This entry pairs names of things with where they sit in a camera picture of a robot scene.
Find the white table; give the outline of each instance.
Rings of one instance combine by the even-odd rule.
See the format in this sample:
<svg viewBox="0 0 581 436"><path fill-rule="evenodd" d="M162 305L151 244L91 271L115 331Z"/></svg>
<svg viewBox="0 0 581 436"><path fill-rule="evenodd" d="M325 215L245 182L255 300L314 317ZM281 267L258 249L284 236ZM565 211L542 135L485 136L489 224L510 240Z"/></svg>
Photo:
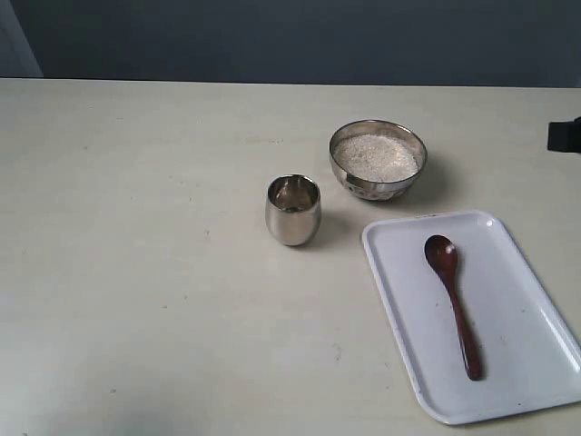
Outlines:
<svg viewBox="0 0 581 436"><path fill-rule="evenodd" d="M429 418L359 237L492 212L581 337L581 160L547 151L579 115L581 90L0 81L0 434L577 434L578 405ZM396 203L331 173L330 135L363 118L428 147ZM289 249L263 202L295 172L323 223Z"/></svg>

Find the black object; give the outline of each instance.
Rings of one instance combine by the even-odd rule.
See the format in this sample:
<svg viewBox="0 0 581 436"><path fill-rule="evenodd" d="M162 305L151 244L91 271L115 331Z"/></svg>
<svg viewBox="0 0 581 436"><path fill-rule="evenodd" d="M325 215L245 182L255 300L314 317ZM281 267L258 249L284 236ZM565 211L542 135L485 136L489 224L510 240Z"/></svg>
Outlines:
<svg viewBox="0 0 581 436"><path fill-rule="evenodd" d="M581 153L581 116L574 121L549 123L547 148L553 152Z"/></svg>

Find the brown spoon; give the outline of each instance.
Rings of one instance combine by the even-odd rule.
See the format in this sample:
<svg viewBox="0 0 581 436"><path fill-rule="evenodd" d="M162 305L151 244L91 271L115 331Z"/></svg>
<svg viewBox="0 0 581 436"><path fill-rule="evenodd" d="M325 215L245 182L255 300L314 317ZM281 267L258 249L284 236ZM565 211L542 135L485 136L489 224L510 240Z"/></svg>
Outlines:
<svg viewBox="0 0 581 436"><path fill-rule="evenodd" d="M482 365L478 356L478 347L466 321L466 316L456 291L458 251L448 238L435 234L426 241L424 253L429 266L432 267L439 279L444 283L444 286L446 286L448 296L452 302L466 373L470 380L480 380L482 378Z"/></svg>

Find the metal bowl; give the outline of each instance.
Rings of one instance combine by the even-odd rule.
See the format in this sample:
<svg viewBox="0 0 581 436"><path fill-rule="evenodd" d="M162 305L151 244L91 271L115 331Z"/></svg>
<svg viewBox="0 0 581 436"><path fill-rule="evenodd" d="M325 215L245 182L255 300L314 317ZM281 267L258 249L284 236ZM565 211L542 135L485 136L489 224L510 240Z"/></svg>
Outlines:
<svg viewBox="0 0 581 436"><path fill-rule="evenodd" d="M418 171L407 179L387 183L364 180L345 171L345 169L343 169L335 160L337 146L345 139L364 134L375 134L398 139L400 143L405 145L414 156L414 159L418 164ZM339 182L353 195L365 200L384 201L402 195L414 182L416 182L416 180L418 180L419 175L426 165L427 159L428 152L426 151L426 146L417 135L402 125L390 123L388 121L356 121L342 126L330 138L329 160L333 172L335 173L335 177L337 177L337 180L339 180Z"/></svg>

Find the white tray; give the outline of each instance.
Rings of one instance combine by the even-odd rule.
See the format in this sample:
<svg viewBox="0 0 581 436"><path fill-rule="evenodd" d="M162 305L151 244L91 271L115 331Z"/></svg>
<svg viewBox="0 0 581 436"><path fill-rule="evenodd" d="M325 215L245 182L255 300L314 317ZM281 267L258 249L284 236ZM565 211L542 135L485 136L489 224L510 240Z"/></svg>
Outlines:
<svg viewBox="0 0 581 436"><path fill-rule="evenodd" d="M459 250L458 291L486 376L464 370L448 294L424 257ZM421 407L446 424L581 401L581 352L502 223L479 211L372 223L363 244Z"/></svg>

